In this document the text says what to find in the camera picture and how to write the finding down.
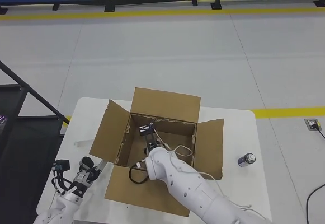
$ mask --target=black rail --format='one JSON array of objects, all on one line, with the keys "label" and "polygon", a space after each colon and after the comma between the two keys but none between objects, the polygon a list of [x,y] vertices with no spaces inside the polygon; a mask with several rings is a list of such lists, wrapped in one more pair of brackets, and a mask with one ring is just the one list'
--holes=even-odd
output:
[{"label": "black rail", "polygon": [[34,96],[37,100],[39,100],[44,106],[46,106],[49,110],[51,110],[54,114],[56,114],[59,118],[61,118],[65,123],[69,124],[69,120],[61,114],[55,107],[53,107],[48,101],[46,101],[41,95],[39,95],[32,87],[28,85],[25,81],[23,81],[14,71],[8,68],[3,62],[0,61],[0,70],[2,70],[5,74],[11,77],[14,81],[16,81],[20,86],[26,88],[32,96]]}]

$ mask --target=white floor tile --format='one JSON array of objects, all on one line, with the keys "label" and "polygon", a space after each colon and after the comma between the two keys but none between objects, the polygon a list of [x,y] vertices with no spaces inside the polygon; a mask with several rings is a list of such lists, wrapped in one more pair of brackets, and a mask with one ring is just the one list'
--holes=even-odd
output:
[{"label": "white floor tile", "polygon": [[0,60],[4,63],[69,64],[81,21],[1,21]]},{"label": "white floor tile", "polygon": [[244,57],[228,15],[89,20],[74,62]]},{"label": "white floor tile", "polygon": [[[69,65],[8,66],[52,106],[58,107]],[[0,84],[16,84],[16,82],[0,70]],[[20,112],[20,116],[23,115],[53,115],[53,113],[28,94]]]},{"label": "white floor tile", "polygon": [[249,59],[267,108],[325,106],[325,58]]},{"label": "white floor tile", "polygon": [[263,107],[228,16],[89,20],[59,109],[80,97],[131,100],[135,87],[202,97],[205,106]]},{"label": "white floor tile", "polygon": [[270,121],[259,119],[257,126],[273,223],[306,223]]},{"label": "white floor tile", "polygon": [[[318,118],[325,135],[325,117]],[[325,183],[325,140],[303,118],[271,119],[296,192],[305,210],[307,196]],[[325,188],[311,198],[310,223],[325,223]]]},{"label": "white floor tile", "polygon": [[114,65],[72,64],[59,110],[71,114],[81,97],[131,100],[135,87],[201,96],[204,106],[263,107],[245,60],[175,59]]},{"label": "white floor tile", "polygon": [[325,56],[325,15],[232,15],[248,57]]}]

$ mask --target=spray can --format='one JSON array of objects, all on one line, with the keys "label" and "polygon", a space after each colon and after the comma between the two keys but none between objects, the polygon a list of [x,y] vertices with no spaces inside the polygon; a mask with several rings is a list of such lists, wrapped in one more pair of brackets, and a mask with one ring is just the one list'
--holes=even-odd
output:
[{"label": "spray can", "polygon": [[253,155],[252,153],[247,153],[238,159],[238,165],[240,167],[246,167],[249,166],[250,164],[253,164],[255,161],[256,161],[256,156]]}]

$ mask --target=box flap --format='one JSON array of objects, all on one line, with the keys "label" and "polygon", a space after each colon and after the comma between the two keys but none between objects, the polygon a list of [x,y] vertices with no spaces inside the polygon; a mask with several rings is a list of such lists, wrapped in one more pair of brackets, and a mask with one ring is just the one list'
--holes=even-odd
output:
[{"label": "box flap", "polygon": [[[136,180],[143,180],[146,174],[139,170],[132,172]],[[105,198],[179,216],[187,217],[190,213],[170,195],[163,181],[148,180],[143,184],[134,184],[129,179],[129,168],[117,165],[112,170]]]},{"label": "box flap", "polygon": [[196,133],[194,168],[217,180],[222,178],[223,122],[219,119],[199,123]]},{"label": "box flap", "polygon": [[129,112],[109,100],[90,154],[114,163],[119,153],[129,116]]},{"label": "box flap", "polygon": [[131,112],[197,123],[200,103],[198,96],[135,88]]}]

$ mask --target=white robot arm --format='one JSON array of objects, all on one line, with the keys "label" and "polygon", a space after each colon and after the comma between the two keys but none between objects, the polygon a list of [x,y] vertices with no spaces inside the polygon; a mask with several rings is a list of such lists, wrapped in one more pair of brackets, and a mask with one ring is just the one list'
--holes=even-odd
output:
[{"label": "white robot arm", "polygon": [[150,180],[164,181],[169,193],[207,224],[271,223],[233,205],[174,152],[163,147],[153,148],[145,163]]},{"label": "white robot arm", "polygon": [[55,207],[39,214],[34,224],[72,224],[74,214],[79,210],[80,204],[83,201],[84,193],[99,177],[106,164],[107,161],[102,160],[99,165],[94,166],[90,158],[82,158],[79,162],[79,172],[76,174],[73,182],[69,181],[70,187],[67,188],[63,184],[63,180],[65,180],[63,172],[70,169],[69,161],[55,161],[52,170],[58,173],[59,177],[55,178],[58,179],[58,184],[64,191],[57,196]]},{"label": "white robot arm", "polygon": [[[146,137],[148,147],[144,149],[148,156],[144,161],[150,180],[164,181],[169,193],[205,223],[271,224],[269,220],[233,205],[226,197],[211,188],[194,168],[178,159],[173,151],[160,147],[159,141],[153,136],[153,124],[140,127],[140,132],[149,133],[152,137],[150,140]],[[96,180],[107,163],[102,161],[98,167],[93,167],[93,165],[86,166],[82,161],[80,172],[74,178],[70,188],[65,189],[57,197],[56,207],[41,213],[34,224],[71,224],[73,222],[74,214],[79,209],[85,191]],[[59,183],[59,186],[65,188],[62,183]]]}]

